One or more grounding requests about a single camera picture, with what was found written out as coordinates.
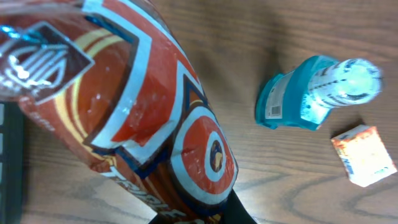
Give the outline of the red Top chocolate bar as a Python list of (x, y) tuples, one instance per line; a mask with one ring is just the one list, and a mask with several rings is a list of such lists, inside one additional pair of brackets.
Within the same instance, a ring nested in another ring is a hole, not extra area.
[(2, 1), (1, 99), (164, 223), (222, 223), (238, 165), (150, 1)]

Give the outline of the small orange snack packet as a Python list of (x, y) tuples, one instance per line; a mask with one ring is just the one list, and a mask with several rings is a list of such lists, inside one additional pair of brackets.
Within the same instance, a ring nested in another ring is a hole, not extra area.
[(375, 126), (359, 126), (331, 138), (349, 180), (367, 187), (397, 172)]

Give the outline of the blue mouthwash bottle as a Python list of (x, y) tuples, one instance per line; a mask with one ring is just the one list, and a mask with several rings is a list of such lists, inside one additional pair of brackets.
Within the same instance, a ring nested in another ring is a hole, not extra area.
[(369, 103), (382, 88), (381, 69), (369, 60), (312, 56), (261, 88), (255, 121), (270, 129), (289, 126), (315, 131), (333, 109)]

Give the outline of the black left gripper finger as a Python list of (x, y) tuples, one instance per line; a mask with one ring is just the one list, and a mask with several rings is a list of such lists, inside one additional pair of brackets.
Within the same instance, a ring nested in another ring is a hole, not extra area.
[(216, 215), (215, 212), (221, 212), (221, 218), (216, 220), (215, 223), (220, 224), (257, 224), (257, 221), (253, 219), (252, 216), (247, 212), (244, 205), (241, 203), (235, 191), (232, 189), (228, 195), (228, 198), (225, 198), (221, 205), (206, 205), (196, 199), (190, 199), (185, 195), (178, 194), (182, 196), (183, 202), (188, 203), (188, 207), (192, 208), (195, 212), (199, 212), (200, 215), (205, 215), (204, 217), (199, 217), (194, 220), (182, 221), (178, 223), (188, 223), (188, 224), (205, 224), (211, 223), (210, 216), (208, 215)]

